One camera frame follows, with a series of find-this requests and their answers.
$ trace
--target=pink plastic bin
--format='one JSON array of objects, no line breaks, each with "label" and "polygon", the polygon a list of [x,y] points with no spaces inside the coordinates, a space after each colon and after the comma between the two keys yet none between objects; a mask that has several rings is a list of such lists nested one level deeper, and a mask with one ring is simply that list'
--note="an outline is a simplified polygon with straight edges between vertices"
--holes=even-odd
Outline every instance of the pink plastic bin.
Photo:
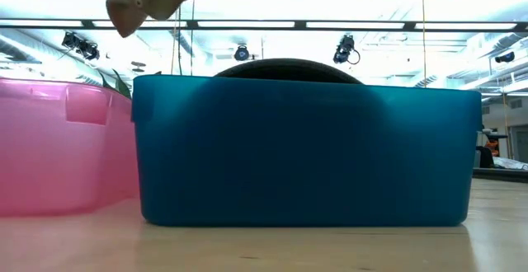
[{"label": "pink plastic bin", "polygon": [[139,196],[130,112],[129,99],[100,87],[0,79],[0,216]]}]

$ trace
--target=security camera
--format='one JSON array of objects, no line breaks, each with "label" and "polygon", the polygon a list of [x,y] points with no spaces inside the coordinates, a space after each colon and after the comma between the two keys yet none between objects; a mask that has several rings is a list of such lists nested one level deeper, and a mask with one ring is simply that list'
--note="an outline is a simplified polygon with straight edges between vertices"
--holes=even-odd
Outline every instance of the security camera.
[{"label": "security camera", "polygon": [[237,61],[245,61],[249,59],[249,51],[246,45],[239,45],[237,51],[234,53],[234,59]]},{"label": "security camera", "polygon": [[502,63],[502,62],[510,63],[514,59],[515,59],[515,53],[511,52],[511,53],[508,53],[508,54],[505,54],[505,55],[502,55],[502,56],[495,57],[495,62],[497,62],[497,63]]}]

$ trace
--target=ceiling light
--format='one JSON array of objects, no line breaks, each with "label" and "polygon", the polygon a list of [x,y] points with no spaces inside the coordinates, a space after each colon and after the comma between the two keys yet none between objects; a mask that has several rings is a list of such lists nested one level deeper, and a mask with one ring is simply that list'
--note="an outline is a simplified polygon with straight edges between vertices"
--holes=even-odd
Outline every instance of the ceiling light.
[{"label": "ceiling light", "polygon": [[340,21],[309,21],[308,28],[351,28],[351,29],[402,29],[401,22],[340,22]]},{"label": "ceiling light", "polygon": [[0,20],[0,26],[58,26],[58,27],[82,27],[80,21],[53,21],[53,20]]},{"label": "ceiling light", "polygon": [[[145,21],[141,27],[143,28],[152,28],[152,27],[167,27],[167,28],[173,28],[174,25],[179,24],[180,27],[187,27],[186,21]],[[106,28],[113,28],[114,24],[112,24],[111,21],[94,21],[93,25],[96,27],[106,27]]]},{"label": "ceiling light", "polygon": [[482,93],[482,96],[502,96],[502,93]]},{"label": "ceiling light", "polygon": [[[416,45],[406,45],[404,43],[400,45],[363,45],[361,46],[361,49],[364,51],[394,51],[394,52],[413,52],[413,53],[423,53],[423,47],[422,46],[416,46]],[[439,45],[439,46],[431,46],[426,45],[426,51],[428,53],[435,52],[435,53],[458,53],[461,51],[461,47],[459,46],[448,46],[448,45]]]},{"label": "ceiling light", "polygon": [[292,28],[294,21],[199,21],[201,27],[237,27],[237,28]]},{"label": "ceiling light", "polygon": [[513,29],[513,23],[417,23],[416,29],[429,30],[508,30]]}]

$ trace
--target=leaf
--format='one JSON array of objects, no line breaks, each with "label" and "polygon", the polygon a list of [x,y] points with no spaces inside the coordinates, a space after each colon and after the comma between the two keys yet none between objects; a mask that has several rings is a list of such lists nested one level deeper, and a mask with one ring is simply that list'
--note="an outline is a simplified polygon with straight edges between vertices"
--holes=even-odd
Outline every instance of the leaf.
[{"label": "leaf", "polygon": [[112,87],[112,86],[106,81],[105,76],[102,75],[101,72],[99,72],[99,75],[101,75],[101,77],[102,77],[102,87],[107,88],[107,89],[111,89],[111,90],[115,91],[115,88],[113,88],[113,87]]},{"label": "leaf", "polygon": [[119,73],[112,69],[115,73],[115,75],[117,76],[117,80],[115,81],[115,90],[117,92],[119,92],[121,95],[129,98],[129,99],[132,99],[132,95],[130,95],[130,90],[128,88],[128,86],[126,85],[125,82],[123,82],[123,80],[121,79],[121,76],[119,76]]}]

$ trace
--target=black dome object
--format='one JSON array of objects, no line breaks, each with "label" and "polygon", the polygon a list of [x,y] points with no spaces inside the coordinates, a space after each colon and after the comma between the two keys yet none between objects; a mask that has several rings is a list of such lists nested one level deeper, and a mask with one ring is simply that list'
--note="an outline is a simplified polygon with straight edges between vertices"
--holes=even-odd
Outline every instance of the black dome object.
[{"label": "black dome object", "polygon": [[263,59],[231,67],[217,77],[362,84],[339,69],[303,59]]}]

